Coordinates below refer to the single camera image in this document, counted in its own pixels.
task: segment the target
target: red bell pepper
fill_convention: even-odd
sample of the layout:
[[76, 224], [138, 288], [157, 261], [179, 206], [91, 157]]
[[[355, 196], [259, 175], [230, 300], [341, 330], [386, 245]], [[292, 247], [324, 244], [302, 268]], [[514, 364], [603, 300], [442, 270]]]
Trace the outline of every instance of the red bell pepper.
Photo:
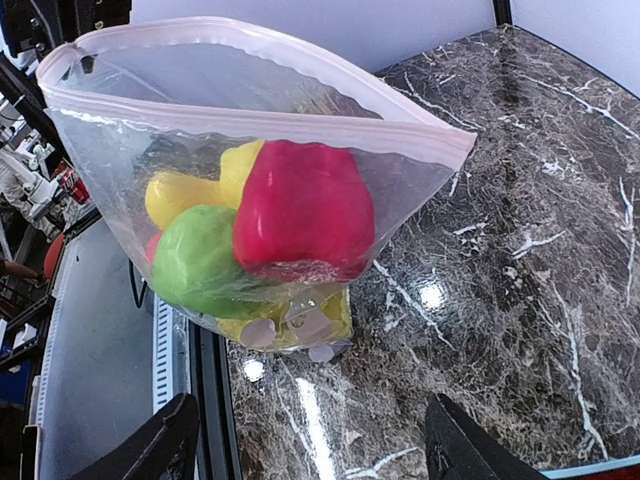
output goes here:
[[365, 269], [374, 239], [373, 199], [351, 152], [265, 143], [233, 227], [245, 270], [287, 282], [345, 282]]

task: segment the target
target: marble countertop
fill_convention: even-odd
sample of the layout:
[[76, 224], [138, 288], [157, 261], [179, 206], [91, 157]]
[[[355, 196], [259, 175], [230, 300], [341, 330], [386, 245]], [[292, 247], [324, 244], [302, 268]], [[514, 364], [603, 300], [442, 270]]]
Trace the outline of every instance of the marble countertop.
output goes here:
[[640, 453], [640, 102], [511, 27], [381, 77], [476, 148], [353, 285], [337, 360], [230, 344], [245, 479], [427, 478], [428, 392], [538, 469]]

